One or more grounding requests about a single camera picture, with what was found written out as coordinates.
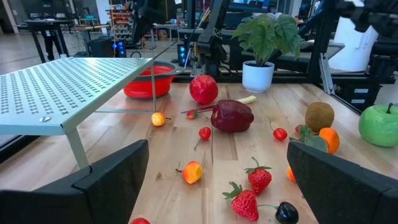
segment person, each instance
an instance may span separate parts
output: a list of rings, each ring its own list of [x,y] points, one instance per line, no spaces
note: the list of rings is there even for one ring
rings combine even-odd
[[[54,60],[54,53],[52,50],[52,42],[55,43],[55,47],[57,48],[58,54],[61,54],[61,46],[58,42],[57,35],[53,30],[43,30],[42,35],[44,38],[45,51],[47,52],[47,58],[49,61]]]

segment red bowl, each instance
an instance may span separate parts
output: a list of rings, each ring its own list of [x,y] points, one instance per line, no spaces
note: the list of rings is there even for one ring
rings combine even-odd
[[[155,61],[155,95],[163,96],[170,90],[170,84],[174,76],[183,72],[182,68],[169,63]],[[152,98],[152,82],[150,79],[150,68],[143,71],[134,81],[124,87],[124,94],[132,98]]]

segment fruit stem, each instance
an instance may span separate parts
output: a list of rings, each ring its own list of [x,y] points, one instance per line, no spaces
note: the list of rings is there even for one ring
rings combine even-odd
[[[275,205],[257,205],[257,207],[261,207],[261,206],[272,207],[274,209],[278,209],[278,206],[275,206]]]
[[[256,162],[256,164],[257,164],[257,167],[259,167],[259,166],[260,166],[259,162],[257,161],[257,159],[256,159],[256,158],[254,158],[254,156],[252,156],[252,157],[251,157],[251,159],[252,159],[252,160],[254,160],[254,161]]]
[[[199,142],[200,142],[200,139],[199,139],[198,143],[196,144],[196,146],[193,148],[193,150],[196,151],[196,149],[197,149],[197,147],[198,147],[198,145],[199,145]]]
[[[387,114],[391,114],[391,106],[394,105],[392,103],[388,104]]]
[[[272,128],[271,121],[269,121],[269,127],[271,128],[271,130],[275,131],[274,128]]]

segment person's leg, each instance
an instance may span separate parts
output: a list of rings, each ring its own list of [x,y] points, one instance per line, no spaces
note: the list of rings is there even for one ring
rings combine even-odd
[[[52,52],[52,38],[43,34],[45,51],[47,52],[47,58],[49,61],[54,60],[54,53]]]
[[[60,45],[60,43],[58,42],[57,36],[55,35],[55,36],[52,36],[51,38],[52,38],[52,40],[54,41],[55,47],[57,48],[58,54],[60,55],[60,58],[61,58],[61,54],[62,54],[61,45]]]

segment yellow cherry tomato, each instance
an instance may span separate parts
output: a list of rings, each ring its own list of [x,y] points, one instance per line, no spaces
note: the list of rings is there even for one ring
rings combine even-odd
[[[156,112],[152,114],[150,119],[152,120],[152,124],[154,124],[154,126],[162,126],[166,123],[166,116],[164,116],[163,112]]]

